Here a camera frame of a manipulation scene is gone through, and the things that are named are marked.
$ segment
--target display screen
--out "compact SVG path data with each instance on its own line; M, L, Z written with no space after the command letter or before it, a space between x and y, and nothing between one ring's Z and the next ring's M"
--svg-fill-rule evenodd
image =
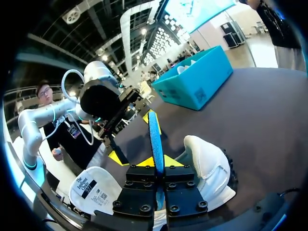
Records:
M233 0L169 0L165 11L188 33L192 33L203 23L233 5Z

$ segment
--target floor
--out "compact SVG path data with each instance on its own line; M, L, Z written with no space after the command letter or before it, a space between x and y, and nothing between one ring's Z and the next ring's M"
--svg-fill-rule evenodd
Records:
M237 48L225 51L234 68L274 67L277 68L274 46L267 34L247 38L247 42Z

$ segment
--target black shirt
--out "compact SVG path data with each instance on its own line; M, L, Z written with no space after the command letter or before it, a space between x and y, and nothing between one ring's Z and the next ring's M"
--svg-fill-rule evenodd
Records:
M284 17L261 0L257 13L269 30L274 46L300 49L300 44Z
M73 122L70 122L66 119L66 122L70 126L75 126L77 129L78 127ZM83 133L87 137L88 141L91 142L91 134L86 131L82 126L80 126ZM57 131L47 139L49 144L50 150L54 148L58 148L59 144L64 147L66 152L70 155L72 160L81 168L86 169L87 165L89 164L90 160L93 158L94 154L96 153L97 149L101 145L101 142L94 138L94 144L89 145L82 134L79 134L76 139L68 132L68 125L63 122L58 127ZM54 123L49 123L44 126L45 135L48 136L51 134L55 129Z

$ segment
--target glasses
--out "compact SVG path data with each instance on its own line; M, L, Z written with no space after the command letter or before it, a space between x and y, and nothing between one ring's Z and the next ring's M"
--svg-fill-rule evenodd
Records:
M45 96L48 92L49 92L49 90L50 90L51 88L46 88L44 91L42 91L40 94L39 94L39 98L42 98L43 96Z

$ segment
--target white shoe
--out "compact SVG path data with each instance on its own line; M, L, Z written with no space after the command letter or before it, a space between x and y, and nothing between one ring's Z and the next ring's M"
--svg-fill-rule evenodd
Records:
M193 159L194 168L200 179L197 187L203 199L208 203L208 211L218 208L233 198L236 193L227 186L231 170L229 162L221 149L196 136L186 136L184 146L184 154ZM92 180L95 180L97 184L86 199L83 199L82 193L78 192L78 186L80 187L80 182L83 182L85 178L87 178L88 184ZM77 208L88 214L93 214L94 210L99 210L112 215L112 202L118 198L121 190L117 181L105 169L90 167L76 178L76 181L71 186L69 198ZM95 196L101 198L102 193L107 195L108 203L100 202L98 204L95 199L92 200ZM153 230L159 231L166 223L166 210L155 211Z

